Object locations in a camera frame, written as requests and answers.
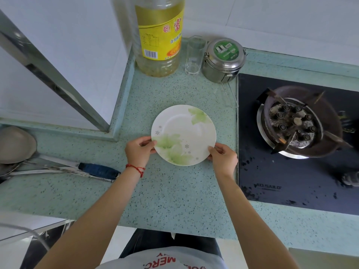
white t-shirt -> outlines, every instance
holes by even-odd
[[[185,269],[186,267],[188,269],[227,269],[219,256],[182,246],[144,250],[123,259],[105,262],[97,269],[150,269],[156,267],[161,269]]]

cooking oil bottle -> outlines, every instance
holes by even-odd
[[[131,0],[132,49],[138,67],[163,77],[180,64],[185,0]]]

green countertop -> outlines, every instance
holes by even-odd
[[[247,52],[242,73],[332,87],[345,83],[347,89],[359,90],[355,66],[310,62],[310,59],[255,50]],[[337,67],[345,73],[335,74]],[[216,127],[217,140],[236,149],[236,109],[230,108],[221,85],[208,81],[202,74],[187,76],[183,61],[174,74],[165,78],[148,77],[136,68],[118,142],[41,131],[31,134],[36,137],[41,153],[104,164],[122,171],[126,164],[123,150],[126,142],[150,135],[155,117],[176,104],[202,109]],[[0,209],[77,219],[109,186],[106,182],[68,174],[14,177],[0,185]],[[251,203],[288,247],[359,256],[359,216]],[[180,167],[156,154],[151,156],[145,176],[119,224],[236,238],[211,163]]]

red string bracelet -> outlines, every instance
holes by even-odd
[[[146,170],[146,168],[142,168],[142,167],[136,167],[136,166],[133,166],[132,164],[126,164],[126,168],[127,167],[133,167],[133,168],[135,168],[140,174],[141,174],[141,176],[140,177],[143,177],[143,171],[144,170]]]

dark pants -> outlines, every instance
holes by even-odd
[[[193,248],[205,253],[215,254],[222,258],[215,238],[176,233],[176,236],[173,239],[170,232],[141,228],[136,229],[130,241],[124,248],[120,258],[148,249],[165,248],[170,246]]]

